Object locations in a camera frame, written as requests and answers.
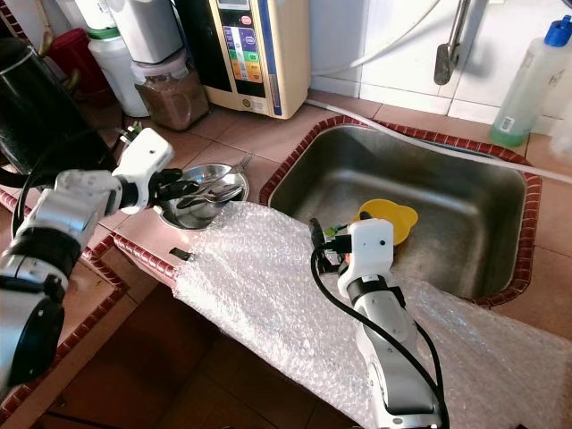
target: yellow plastic object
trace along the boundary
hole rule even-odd
[[[385,219],[393,224],[393,246],[397,246],[408,237],[411,228],[419,219],[419,215],[413,208],[400,206],[389,199],[367,201],[359,208],[352,222],[359,220],[361,212],[368,212],[372,217]]]

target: red tile edging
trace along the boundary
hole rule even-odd
[[[8,7],[8,5],[4,0],[0,0],[0,14],[2,14],[4,17],[3,19],[4,23],[8,25],[10,28],[12,28],[13,34],[18,36],[19,38],[23,38],[24,40],[29,41],[20,23],[18,22],[18,20],[16,20],[16,17],[12,14],[12,11],[10,10],[10,8]]]
[[[436,143],[441,143],[446,146],[474,150],[483,154],[496,156],[504,161],[509,161],[515,164],[530,165],[523,156],[516,154],[504,147],[494,146],[475,140],[461,139],[458,137],[449,136],[447,134],[441,134],[439,132],[419,130],[417,128],[406,127],[396,123],[379,123],[384,127],[413,138],[429,140]],[[278,183],[282,181],[290,168],[296,163],[296,161],[298,161],[298,159],[302,156],[304,151],[310,146],[312,141],[317,137],[319,133],[324,130],[328,130],[336,125],[342,124],[352,124],[370,128],[364,123],[344,115],[335,116],[316,124],[262,187],[260,190],[259,203],[264,206],[268,206],[268,200],[278,186]],[[512,281],[505,290],[495,293],[490,297],[480,299],[467,299],[467,301],[477,304],[479,307],[490,308],[492,306],[498,306],[499,304],[503,304],[516,298],[525,291],[531,280],[530,276],[533,263],[534,236],[536,234],[536,224],[538,223],[538,214],[540,210],[542,181],[540,177],[529,174],[527,172],[523,173],[523,175],[526,180],[525,213],[520,228],[517,262],[515,263],[515,271],[513,273]]]
[[[18,199],[10,195],[8,192],[0,189],[0,204],[8,209],[13,210]],[[25,208],[26,215],[29,215],[30,209]],[[93,266],[106,281],[114,286],[114,291],[101,302],[86,319],[80,324],[62,344],[60,344],[55,353],[55,359],[50,368],[38,379],[33,382],[24,383],[9,398],[6,398],[0,405],[0,425],[2,425],[8,417],[18,408],[21,403],[36,389],[39,384],[57,367],[60,361],[75,347],[80,340],[93,328],[101,318],[113,308],[119,299],[125,295],[128,285],[101,259],[104,253],[114,245],[114,237],[110,233],[94,248],[86,248],[81,259]]]
[[[151,270],[156,271],[169,279],[174,279],[175,268],[171,264],[165,262],[160,257],[156,257],[152,253],[147,252],[137,244],[125,239],[121,235],[113,233],[115,246],[126,253],[129,253],[141,264],[148,266]]]

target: faucet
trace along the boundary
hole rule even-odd
[[[433,75],[433,80],[437,85],[449,83],[450,76],[453,74],[455,67],[457,67],[459,42],[470,4],[471,0],[458,0],[457,12],[455,13],[453,28],[450,30],[449,42],[437,47],[435,74]]]

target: spoon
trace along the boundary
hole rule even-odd
[[[177,203],[177,208],[188,208],[202,203],[224,203],[242,192],[242,185],[223,185],[209,190],[206,194],[186,197]]]

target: white tile wall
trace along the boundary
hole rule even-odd
[[[342,0],[313,0],[312,5],[324,2],[344,3]],[[368,53],[403,31],[430,3],[431,0],[369,0],[368,14],[361,25],[357,22],[361,10],[350,13],[351,20],[345,25],[345,16],[340,16],[339,11],[320,8],[322,15],[316,18],[313,7],[311,22],[314,26],[316,20],[327,21],[331,27],[344,28],[342,33],[354,46],[359,46],[358,39],[364,40],[365,32],[362,52]],[[571,14],[572,9],[560,0],[473,0],[471,3],[459,66],[448,85],[439,87],[433,83],[433,69],[437,46],[449,37],[458,0],[441,0],[427,19],[395,48],[365,65],[361,76],[356,71],[353,76],[338,74],[339,79],[314,77],[312,87],[354,96],[358,90],[360,97],[381,103],[492,123],[530,41],[543,37],[552,21]],[[339,40],[340,33],[337,30],[337,35],[322,36],[318,40],[313,29],[313,58],[326,63],[326,56],[332,51],[321,46],[328,43],[326,39]],[[354,58],[359,52],[360,49],[355,50]],[[557,91],[550,94],[544,117],[535,130],[550,133],[558,122],[551,118],[562,117],[570,98],[572,63]]]
[[[24,33],[36,49],[44,35],[44,23],[36,6],[36,0],[5,0],[14,17],[20,23]],[[47,18],[56,36],[72,29],[55,0],[43,0]]]
[[[572,10],[561,1],[507,0],[489,4],[455,98],[500,107],[533,38]]]
[[[310,1],[313,71],[350,63],[364,53],[369,5],[370,0]],[[360,82],[361,69],[330,77]]]

